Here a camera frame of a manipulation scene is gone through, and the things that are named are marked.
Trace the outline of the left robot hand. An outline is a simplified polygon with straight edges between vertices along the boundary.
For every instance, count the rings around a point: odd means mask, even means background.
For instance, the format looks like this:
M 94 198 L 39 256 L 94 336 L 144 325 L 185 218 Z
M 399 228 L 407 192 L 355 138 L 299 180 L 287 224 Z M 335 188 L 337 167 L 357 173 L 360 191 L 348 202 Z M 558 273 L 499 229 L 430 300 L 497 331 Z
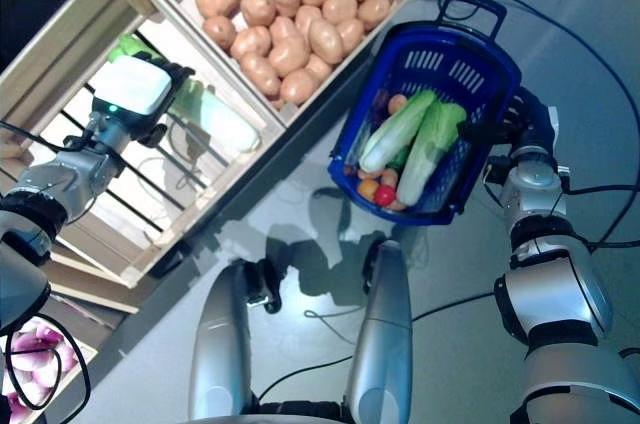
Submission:
M 117 152 L 132 142 L 157 144 L 161 117 L 193 74 L 190 67 L 143 51 L 117 57 L 96 76 L 91 107 L 96 140 Z

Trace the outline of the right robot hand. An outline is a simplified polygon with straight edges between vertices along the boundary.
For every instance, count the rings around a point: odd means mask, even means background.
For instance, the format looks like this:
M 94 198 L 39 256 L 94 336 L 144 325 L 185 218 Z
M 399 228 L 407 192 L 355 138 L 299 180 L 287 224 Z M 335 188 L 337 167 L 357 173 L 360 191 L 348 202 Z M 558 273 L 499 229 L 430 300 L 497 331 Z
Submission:
M 467 120 L 458 124 L 457 130 L 462 140 L 472 144 L 510 144 L 512 150 L 537 147 L 553 154 L 555 130 L 549 108 L 522 86 L 512 96 L 501 121 Z

